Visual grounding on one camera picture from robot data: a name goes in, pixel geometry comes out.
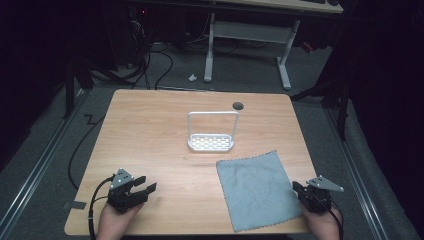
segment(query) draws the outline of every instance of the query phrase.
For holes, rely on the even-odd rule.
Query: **human hand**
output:
[[[108,203],[100,213],[97,240],[119,240],[128,229],[134,216],[140,211],[144,203],[128,209],[124,214],[119,213]]]
[[[303,206],[303,204],[300,204],[300,207],[302,208],[303,214],[308,221],[309,229],[318,240],[340,239],[339,226],[334,217],[329,212],[317,214],[309,212],[309,210]],[[332,208],[331,211],[341,223],[342,220],[339,211],[335,208]]]

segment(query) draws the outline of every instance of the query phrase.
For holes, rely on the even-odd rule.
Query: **gray cloth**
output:
[[[275,151],[218,161],[217,171],[235,232],[279,224],[302,214]]]

